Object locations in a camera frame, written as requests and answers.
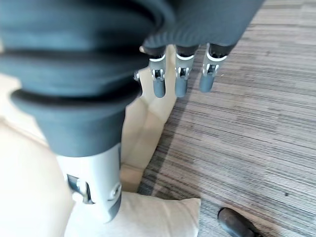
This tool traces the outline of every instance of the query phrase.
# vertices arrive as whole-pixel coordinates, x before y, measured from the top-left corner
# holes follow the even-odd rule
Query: prosthetic arm
[[[165,94],[165,47],[176,47],[175,94],[183,97],[195,52],[207,44],[200,90],[263,0],[2,0],[0,71],[21,81],[11,99],[33,115],[75,200],[105,222],[120,206],[125,107],[148,65]]]

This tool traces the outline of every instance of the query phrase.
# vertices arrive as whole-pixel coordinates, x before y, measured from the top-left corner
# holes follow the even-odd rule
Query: cushion
[[[196,237],[200,199],[163,200],[122,193],[115,219],[103,224],[77,203],[65,237]]]

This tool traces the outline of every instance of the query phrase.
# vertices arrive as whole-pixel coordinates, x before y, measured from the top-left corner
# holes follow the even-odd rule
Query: brown leather shoe
[[[217,215],[220,226],[232,237],[263,237],[244,216],[230,208],[222,208]]]

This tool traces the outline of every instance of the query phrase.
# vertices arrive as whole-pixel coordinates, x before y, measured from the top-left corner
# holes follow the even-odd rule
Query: carpet
[[[204,49],[139,193],[201,198],[200,237],[228,237],[222,206],[268,237],[316,237],[316,1],[268,0],[207,94]]]

